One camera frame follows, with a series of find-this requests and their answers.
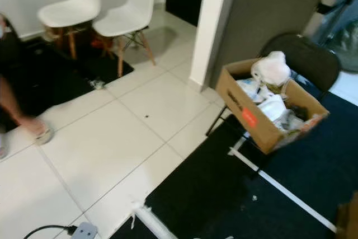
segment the white chair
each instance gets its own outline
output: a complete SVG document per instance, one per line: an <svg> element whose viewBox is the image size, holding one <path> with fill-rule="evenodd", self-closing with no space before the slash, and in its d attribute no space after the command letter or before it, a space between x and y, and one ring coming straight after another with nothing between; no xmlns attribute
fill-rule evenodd
<svg viewBox="0 0 358 239"><path fill-rule="evenodd" d="M123 75L124 51L132 42L145 47L148 57L152 60L153 65L156 64L153 53L142 32L142 29L148 26L150 19L152 18L153 5L154 0L127 0L123 6L108 10L103 19L93 24L93 28L103 37L104 53L107 52L111 56L106 39L118 37L119 77ZM131 34L131 37L129 37L130 40L128 43L123 46L122 36L126 34Z"/></svg>
<svg viewBox="0 0 358 239"><path fill-rule="evenodd" d="M45 27L58 28L58 45L61 46L66 27L72 58L76 59L72 26L93 20L99 14L101 0L66 0L41 8L37 14Z"/></svg>

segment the tiled floor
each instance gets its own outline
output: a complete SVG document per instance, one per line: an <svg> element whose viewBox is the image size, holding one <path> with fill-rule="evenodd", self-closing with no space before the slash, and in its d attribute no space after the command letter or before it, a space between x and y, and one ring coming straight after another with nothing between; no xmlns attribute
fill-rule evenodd
<svg viewBox="0 0 358 239"><path fill-rule="evenodd" d="M204 139L223 101L186 82L195 27L155 11L148 41L125 54L135 71L41 118L56 130L41 147L21 128L8 133L10 155L0 161L0 238L23 238L46 224L91 222L107 239L131 212L133 201L158 186ZM343 74L332 92L352 94L356 77ZM358 104L358 98L349 101ZM65 239L47 230L34 239Z"/></svg>

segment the person's leg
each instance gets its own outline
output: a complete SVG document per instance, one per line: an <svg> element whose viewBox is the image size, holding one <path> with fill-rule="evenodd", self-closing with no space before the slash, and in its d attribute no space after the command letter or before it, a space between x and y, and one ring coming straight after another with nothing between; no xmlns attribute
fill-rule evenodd
<svg viewBox="0 0 358 239"><path fill-rule="evenodd" d="M23 114L12 92L11 86L6 79L1 76L0 106L9 113L10 117L18 125L24 126L32 134L38 136L46 131L46 126L40 120Z"/></svg>

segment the person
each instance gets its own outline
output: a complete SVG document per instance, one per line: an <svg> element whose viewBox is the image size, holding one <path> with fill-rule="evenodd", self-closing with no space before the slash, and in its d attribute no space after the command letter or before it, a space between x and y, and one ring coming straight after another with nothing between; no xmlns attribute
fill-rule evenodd
<svg viewBox="0 0 358 239"><path fill-rule="evenodd" d="M6 20L0 14L0 42L6 37L6 31ZM47 143L51 139L53 132L46 123L35 117L25 115L21 111L10 84L1 75L1 69L0 108L5 110L17 125L23 126L28 130L35 137L37 144ZM7 147L4 143L4 130L0 130L0 159L6 157L7 153Z"/></svg>

